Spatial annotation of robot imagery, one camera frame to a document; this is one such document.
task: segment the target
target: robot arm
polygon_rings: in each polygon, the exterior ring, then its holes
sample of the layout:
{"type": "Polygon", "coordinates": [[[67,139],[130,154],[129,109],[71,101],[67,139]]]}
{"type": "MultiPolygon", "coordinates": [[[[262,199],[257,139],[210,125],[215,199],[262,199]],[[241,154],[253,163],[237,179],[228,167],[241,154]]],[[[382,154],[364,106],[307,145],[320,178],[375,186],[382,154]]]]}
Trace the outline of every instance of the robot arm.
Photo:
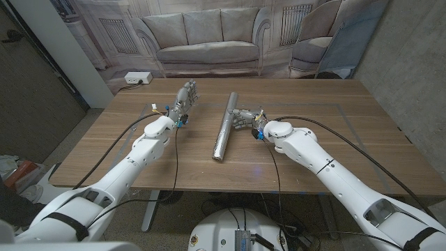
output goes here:
{"type": "Polygon", "coordinates": [[[53,199],[36,216],[30,228],[15,238],[16,243],[97,241],[112,220],[116,206],[138,175],[159,159],[169,136],[187,121],[187,114],[197,99],[195,82],[180,89],[174,106],[166,116],[144,128],[134,141],[131,152],[97,183],[70,190],[53,199]]]}
{"type": "MultiPolygon", "coordinates": [[[[425,212],[372,190],[318,143],[308,128],[293,128],[288,122],[268,121],[264,115],[233,110],[250,121],[253,135],[275,144],[278,153],[314,173],[346,207],[364,233],[385,239],[399,247],[414,245],[420,250],[441,250],[446,246],[446,229],[425,212]]],[[[398,248],[370,238],[379,250],[398,248]]]]}

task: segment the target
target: aluminum foil cylinder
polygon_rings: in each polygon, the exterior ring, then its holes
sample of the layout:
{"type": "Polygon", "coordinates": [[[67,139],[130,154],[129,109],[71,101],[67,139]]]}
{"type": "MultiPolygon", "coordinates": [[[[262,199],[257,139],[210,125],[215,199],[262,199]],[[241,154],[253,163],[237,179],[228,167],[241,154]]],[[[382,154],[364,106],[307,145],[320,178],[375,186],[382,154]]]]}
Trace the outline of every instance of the aluminum foil cylinder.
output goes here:
{"type": "Polygon", "coordinates": [[[237,106],[238,94],[231,93],[224,110],[222,124],[220,131],[218,132],[217,140],[215,141],[214,154],[212,158],[214,160],[223,160],[224,150],[226,149],[226,143],[228,142],[229,133],[231,132],[232,120],[234,115],[230,114],[228,110],[235,109],[237,106]]]}

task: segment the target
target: black cable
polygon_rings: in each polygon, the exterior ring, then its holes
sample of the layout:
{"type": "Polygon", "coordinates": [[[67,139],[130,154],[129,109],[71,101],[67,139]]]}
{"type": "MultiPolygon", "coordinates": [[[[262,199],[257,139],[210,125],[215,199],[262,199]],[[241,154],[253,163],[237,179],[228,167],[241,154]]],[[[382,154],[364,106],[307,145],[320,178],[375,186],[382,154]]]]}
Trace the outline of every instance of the black cable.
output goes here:
{"type": "Polygon", "coordinates": [[[125,202],[122,202],[120,204],[117,204],[116,206],[112,207],[111,209],[105,211],[104,213],[102,213],[101,215],[99,215],[94,221],[92,221],[87,227],[86,229],[88,230],[96,221],[98,221],[102,216],[108,214],[110,211],[113,211],[114,209],[118,208],[119,206],[122,206],[124,204],[127,204],[129,202],[134,202],[134,201],[140,201],[140,202],[161,202],[161,201],[165,201],[168,198],[170,198],[170,196],[172,196],[172,194],[175,191],[175,187],[176,187],[176,178],[178,177],[178,147],[177,147],[177,143],[176,143],[176,135],[178,134],[178,128],[176,129],[175,132],[175,153],[176,153],[176,173],[175,173],[175,181],[174,181],[174,187],[172,188],[172,191],[164,198],[162,199],[130,199],[127,200],[125,202]]]}
{"type": "MultiPolygon", "coordinates": [[[[263,143],[265,144],[266,148],[268,149],[268,151],[271,153],[271,157],[272,157],[272,161],[274,162],[274,166],[276,167],[276,172],[277,172],[277,182],[279,184],[279,211],[280,211],[280,223],[282,224],[282,226],[284,226],[284,216],[282,214],[282,201],[280,199],[280,195],[281,195],[281,186],[280,186],[280,175],[279,175],[279,169],[277,168],[277,163],[276,163],[276,159],[274,158],[274,155],[272,154],[272,151],[270,149],[270,147],[268,146],[268,144],[265,142],[264,139],[262,139],[263,143]]],[[[280,246],[282,247],[282,250],[285,251],[284,245],[282,244],[282,228],[279,227],[279,243],[280,246]]]]}
{"type": "Polygon", "coordinates": [[[140,79],[136,84],[131,84],[131,85],[129,85],[129,86],[121,87],[121,88],[118,90],[118,92],[120,92],[120,91],[122,91],[122,90],[132,89],[133,87],[139,86],[139,85],[141,85],[141,84],[142,84],[142,79],[140,79]]]}
{"type": "Polygon", "coordinates": [[[245,211],[245,207],[243,207],[243,214],[245,215],[245,231],[246,231],[246,211],[245,211]]]}
{"type": "Polygon", "coordinates": [[[347,144],[349,144],[350,146],[352,146],[356,151],[359,151],[363,156],[365,156],[366,158],[368,158],[370,161],[372,161],[377,167],[379,167],[379,169],[381,169],[385,174],[387,174],[393,181],[395,181],[398,185],[400,185],[422,208],[423,210],[432,218],[436,219],[435,215],[429,210],[429,208],[427,208],[427,206],[425,206],[420,199],[418,199],[417,195],[415,195],[415,193],[412,192],[412,190],[410,190],[408,187],[406,187],[406,185],[404,185],[399,179],[397,179],[393,174],[391,174],[386,168],[384,168],[380,163],[378,163],[376,160],[374,160],[369,154],[367,154],[366,152],[364,152],[362,149],[360,149],[359,147],[357,147],[356,145],[354,145],[354,143],[350,142],[348,139],[346,139],[344,136],[340,135],[339,133],[335,132],[334,130],[332,130],[331,128],[327,127],[326,125],[323,125],[322,123],[319,123],[318,121],[314,121],[312,119],[307,119],[304,117],[299,117],[299,116],[283,116],[280,118],[275,119],[275,121],[281,121],[282,119],[299,119],[299,120],[303,120],[303,121],[308,121],[311,123],[315,123],[316,125],[326,129],[327,131],[331,132],[332,134],[338,136],[340,139],[344,140],[347,144]]]}
{"type": "Polygon", "coordinates": [[[229,212],[232,214],[232,216],[234,217],[234,219],[236,219],[236,222],[237,222],[237,230],[240,230],[240,225],[238,224],[237,217],[234,215],[234,213],[232,213],[232,211],[231,211],[230,208],[228,208],[228,210],[229,210],[229,212]]]}
{"type": "Polygon", "coordinates": [[[376,240],[385,242],[385,243],[387,243],[387,244],[389,244],[389,245],[392,245],[392,246],[394,246],[394,247],[396,247],[396,248],[398,248],[398,249],[400,249],[400,250],[403,250],[402,247],[398,246],[398,245],[395,244],[395,243],[391,243],[391,242],[388,241],[388,240],[385,240],[385,239],[383,239],[383,238],[379,238],[379,237],[377,237],[377,236],[372,236],[372,235],[370,235],[370,234],[355,233],[355,232],[347,232],[347,231],[322,231],[322,232],[316,232],[316,233],[311,233],[311,234],[314,234],[314,235],[321,235],[321,234],[331,234],[331,233],[338,233],[338,234],[354,234],[354,235],[359,235],[359,236],[366,236],[366,237],[369,237],[369,238],[374,238],[374,239],[376,239],[376,240]]]}
{"type": "Polygon", "coordinates": [[[110,153],[110,151],[113,149],[113,147],[118,143],[118,141],[124,136],[124,134],[131,129],[132,126],[134,126],[136,123],[140,122],[143,119],[147,119],[150,116],[155,116],[155,115],[159,115],[159,113],[152,113],[149,115],[145,115],[139,119],[137,119],[136,121],[134,121],[133,123],[131,123],[122,133],[121,135],[118,136],[118,138],[113,142],[113,144],[108,148],[108,150],[104,153],[104,155],[101,157],[101,159],[98,161],[98,163],[96,163],[96,165],[86,174],[86,176],[73,188],[77,189],[79,188],[83,182],[85,182],[86,179],[89,178],[89,176],[99,167],[100,163],[102,163],[102,161],[105,159],[105,157],[107,157],[107,155],[110,153]]]}
{"type": "MultiPolygon", "coordinates": [[[[278,181],[278,183],[279,183],[279,209],[280,209],[280,217],[281,217],[281,221],[282,221],[281,224],[282,224],[282,226],[284,226],[283,215],[282,215],[282,205],[281,205],[281,202],[280,202],[281,189],[280,189],[279,170],[278,170],[278,168],[277,168],[277,163],[276,163],[276,160],[275,160],[275,158],[274,158],[274,155],[272,154],[272,151],[271,151],[270,147],[266,144],[265,140],[263,140],[263,143],[265,143],[266,147],[268,148],[269,152],[271,153],[272,160],[274,161],[274,165],[275,165],[275,167],[276,167],[276,171],[277,171],[277,181],[278,181]]],[[[279,238],[282,238],[282,231],[283,231],[285,234],[287,234],[287,233],[286,233],[286,230],[285,230],[285,229],[282,229],[282,227],[280,227],[280,228],[279,228],[279,238]]],[[[391,242],[389,242],[389,241],[387,241],[387,240],[385,240],[385,239],[383,239],[383,238],[379,238],[379,237],[377,237],[377,236],[372,236],[372,235],[369,235],[369,234],[361,234],[361,233],[355,233],[355,232],[344,232],[344,231],[323,231],[323,232],[313,233],[313,234],[310,234],[310,235],[316,235],[316,234],[330,234],[330,233],[339,233],[339,234],[356,234],[356,235],[366,236],[366,237],[369,237],[369,238],[375,238],[375,239],[377,239],[377,240],[380,240],[380,241],[383,241],[383,242],[388,243],[388,244],[390,244],[390,245],[393,245],[394,247],[399,248],[400,250],[403,250],[400,246],[398,246],[398,245],[396,245],[396,244],[394,244],[394,243],[391,243],[391,242]]],[[[285,248],[284,248],[284,245],[282,244],[282,240],[281,240],[281,239],[279,240],[279,243],[280,243],[280,246],[282,247],[282,250],[285,251],[285,248]]]]}

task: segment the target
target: electrical outlet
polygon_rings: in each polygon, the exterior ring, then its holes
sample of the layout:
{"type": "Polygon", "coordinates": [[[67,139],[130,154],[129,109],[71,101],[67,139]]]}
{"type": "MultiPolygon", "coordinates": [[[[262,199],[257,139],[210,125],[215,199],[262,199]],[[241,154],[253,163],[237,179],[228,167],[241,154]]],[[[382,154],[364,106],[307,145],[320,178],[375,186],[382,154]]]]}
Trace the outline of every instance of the electrical outlet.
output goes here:
{"type": "Polygon", "coordinates": [[[143,84],[148,84],[153,79],[151,72],[128,72],[124,77],[127,84],[138,84],[142,80],[143,84]]]}

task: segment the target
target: table top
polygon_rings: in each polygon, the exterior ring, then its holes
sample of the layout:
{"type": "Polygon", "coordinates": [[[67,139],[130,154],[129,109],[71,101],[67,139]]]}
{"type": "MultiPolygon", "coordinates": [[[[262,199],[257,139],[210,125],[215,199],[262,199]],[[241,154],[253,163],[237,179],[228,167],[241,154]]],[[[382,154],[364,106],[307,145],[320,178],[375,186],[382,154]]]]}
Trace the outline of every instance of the table top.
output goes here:
{"type": "MultiPolygon", "coordinates": [[[[239,94],[238,107],[264,109],[269,119],[304,116],[319,121],[351,140],[405,183],[417,195],[444,196],[446,183],[408,141],[394,121],[356,80],[342,79],[195,79],[200,99],[189,123],[178,131],[177,190],[221,192],[277,192],[277,174],[271,155],[250,129],[232,129],[224,160],[212,159],[213,148],[229,94],[239,94]]],[[[134,120],[150,114],[151,103],[171,105],[188,79],[154,79],[118,93],[81,141],[63,161],[50,182],[74,186],[102,157],[113,141],[134,120]]],[[[98,169],[86,180],[90,185],[130,152],[131,144],[156,117],[127,132],[98,169]]],[[[318,125],[290,121],[312,129],[319,144],[371,188],[387,195],[406,195],[392,179],[364,156],[318,125]]],[[[274,152],[282,192],[328,192],[309,170],[274,152]]],[[[148,166],[133,188],[171,190],[176,171],[175,138],[163,156],[148,166]]]]}

